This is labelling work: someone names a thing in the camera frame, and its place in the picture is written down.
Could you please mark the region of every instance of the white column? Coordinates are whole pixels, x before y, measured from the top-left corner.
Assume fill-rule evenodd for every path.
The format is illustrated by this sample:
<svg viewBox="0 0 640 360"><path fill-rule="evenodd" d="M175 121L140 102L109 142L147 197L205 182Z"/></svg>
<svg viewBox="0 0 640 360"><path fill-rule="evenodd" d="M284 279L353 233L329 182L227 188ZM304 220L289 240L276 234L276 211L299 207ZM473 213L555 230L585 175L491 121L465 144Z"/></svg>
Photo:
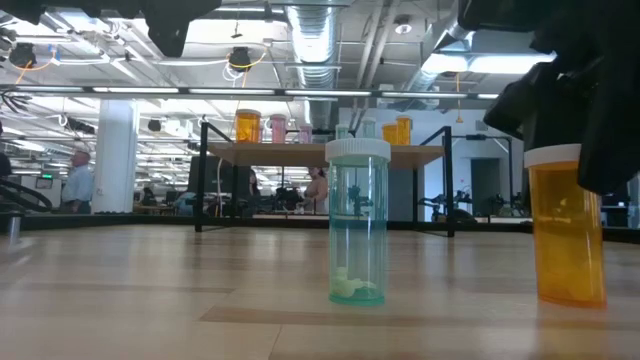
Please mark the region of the white column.
<svg viewBox="0 0 640 360"><path fill-rule="evenodd" d="M102 100L93 212L131 212L140 116L132 100Z"/></svg>

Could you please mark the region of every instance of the pink bottle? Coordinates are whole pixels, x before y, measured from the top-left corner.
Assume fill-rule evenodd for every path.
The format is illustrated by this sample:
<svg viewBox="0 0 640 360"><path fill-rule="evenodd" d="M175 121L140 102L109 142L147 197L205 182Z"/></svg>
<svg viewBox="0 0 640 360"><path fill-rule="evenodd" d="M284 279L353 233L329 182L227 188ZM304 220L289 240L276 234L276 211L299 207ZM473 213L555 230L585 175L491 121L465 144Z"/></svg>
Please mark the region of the pink bottle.
<svg viewBox="0 0 640 360"><path fill-rule="evenodd" d="M284 144L287 136L287 118L284 115L271 115L271 142Z"/></svg>
<svg viewBox="0 0 640 360"><path fill-rule="evenodd" d="M311 143L311 131L313 130L313 126L311 125L300 125L300 135L298 136L298 141L300 144L310 144Z"/></svg>

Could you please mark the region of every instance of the shelf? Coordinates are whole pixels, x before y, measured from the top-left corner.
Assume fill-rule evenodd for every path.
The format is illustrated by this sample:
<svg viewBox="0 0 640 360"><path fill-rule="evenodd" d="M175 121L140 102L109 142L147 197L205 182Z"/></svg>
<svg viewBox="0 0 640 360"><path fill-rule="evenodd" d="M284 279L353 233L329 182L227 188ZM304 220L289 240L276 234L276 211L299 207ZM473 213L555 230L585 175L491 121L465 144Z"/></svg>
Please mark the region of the shelf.
<svg viewBox="0 0 640 360"><path fill-rule="evenodd" d="M327 167L324 144L236 144L209 145L209 152L238 166ZM415 169L444 154L442 146L391 147L391 168Z"/></svg>

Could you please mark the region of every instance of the wooden table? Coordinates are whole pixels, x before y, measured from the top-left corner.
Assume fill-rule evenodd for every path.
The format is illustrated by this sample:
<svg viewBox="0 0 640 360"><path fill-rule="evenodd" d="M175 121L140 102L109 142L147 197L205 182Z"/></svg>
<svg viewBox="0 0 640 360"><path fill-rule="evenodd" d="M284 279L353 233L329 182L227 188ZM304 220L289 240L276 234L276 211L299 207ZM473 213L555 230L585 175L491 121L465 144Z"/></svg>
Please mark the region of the wooden table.
<svg viewBox="0 0 640 360"><path fill-rule="evenodd" d="M327 167L325 144L237 144L215 143L209 151L238 166ZM444 154L442 146L391 146L394 169L417 169Z"/></svg>
<svg viewBox="0 0 640 360"><path fill-rule="evenodd" d="M328 231L110 226L0 252L0 358L636 359L640 246L605 243L607 310L538 302L533 238L389 232L387 304L328 296Z"/></svg>

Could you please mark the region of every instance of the ceiling light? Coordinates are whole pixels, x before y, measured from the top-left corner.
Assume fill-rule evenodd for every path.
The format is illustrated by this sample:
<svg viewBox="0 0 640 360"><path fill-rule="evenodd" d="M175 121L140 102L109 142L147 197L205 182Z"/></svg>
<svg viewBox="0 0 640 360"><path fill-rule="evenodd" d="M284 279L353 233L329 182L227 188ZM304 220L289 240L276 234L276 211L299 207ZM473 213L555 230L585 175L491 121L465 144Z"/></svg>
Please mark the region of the ceiling light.
<svg viewBox="0 0 640 360"><path fill-rule="evenodd" d="M467 59L458 55L431 54L422 64L422 71L429 73L443 73L447 71L465 72L469 68Z"/></svg>
<svg viewBox="0 0 640 360"><path fill-rule="evenodd" d="M499 94L478 94L478 99L480 100L494 100L497 99Z"/></svg>
<svg viewBox="0 0 640 360"><path fill-rule="evenodd" d="M25 149L25 150L30 150L30 151L44 151L45 148L36 144L36 143L32 143L31 141L24 141L24 140L13 140L16 144L18 144L18 147Z"/></svg>
<svg viewBox="0 0 640 360"><path fill-rule="evenodd" d="M40 170L14 170L16 175L40 175Z"/></svg>
<svg viewBox="0 0 640 360"><path fill-rule="evenodd" d="M273 95L273 90L265 89L207 89L195 88L189 89L192 94L208 94L208 95Z"/></svg>
<svg viewBox="0 0 640 360"><path fill-rule="evenodd" d="M480 56L469 65L469 71L488 74L526 74L539 62L550 62L555 55Z"/></svg>
<svg viewBox="0 0 640 360"><path fill-rule="evenodd" d="M414 93L414 92L383 91L382 97L415 98L415 99L464 99L467 97L467 94L440 93L440 92Z"/></svg>
<svg viewBox="0 0 640 360"><path fill-rule="evenodd" d="M411 17L409 15L398 15L394 24L396 25L396 34L404 35L411 32L411 25L409 25Z"/></svg>
<svg viewBox="0 0 640 360"><path fill-rule="evenodd" d="M24 132L20 131L20 130L16 130L13 128L8 128L8 127L3 127L2 130L8 134L15 134L15 135L26 135Z"/></svg>
<svg viewBox="0 0 640 360"><path fill-rule="evenodd" d="M178 88L128 88L128 87L94 87L95 92L113 93L148 93L148 94L177 94Z"/></svg>
<svg viewBox="0 0 640 360"><path fill-rule="evenodd" d="M16 86L18 91L37 91L37 92L83 92L84 90L79 86L28 86L21 85Z"/></svg>
<svg viewBox="0 0 640 360"><path fill-rule="evenodd" d="M371 96L371 91L285 90L284 93L291 96Z"/></svg>

